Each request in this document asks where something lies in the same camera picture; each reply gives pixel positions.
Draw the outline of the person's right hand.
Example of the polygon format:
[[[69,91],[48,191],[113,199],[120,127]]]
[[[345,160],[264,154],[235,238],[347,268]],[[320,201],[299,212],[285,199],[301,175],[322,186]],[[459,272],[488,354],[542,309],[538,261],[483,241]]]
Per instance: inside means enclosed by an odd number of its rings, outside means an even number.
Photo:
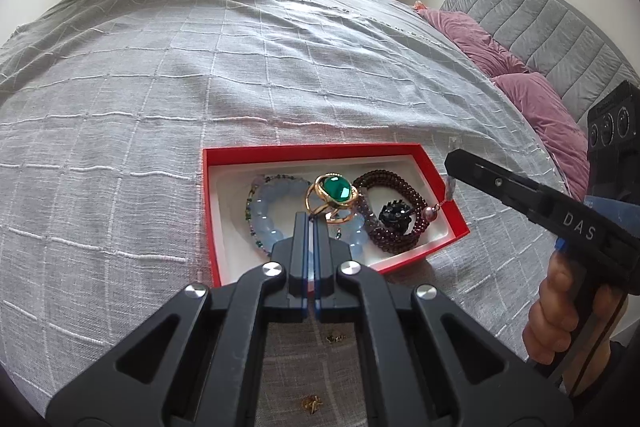
[[[567,259],[555,251],[548,266],[547,276],[541,282],[536,303],[529,309],[523,340],[528,355],[538,363],[550,365],[555,355],[570,347],[570,334],[577,329],[578,312],[570,290],[574,274]],[[594,346],[604,326],[613,316],[617,306],[626,300],[623,293],[608,285],[600,287],[594,297],[592,312],[596,317],[596,330],[572,360],[573,365],[582,365]]]

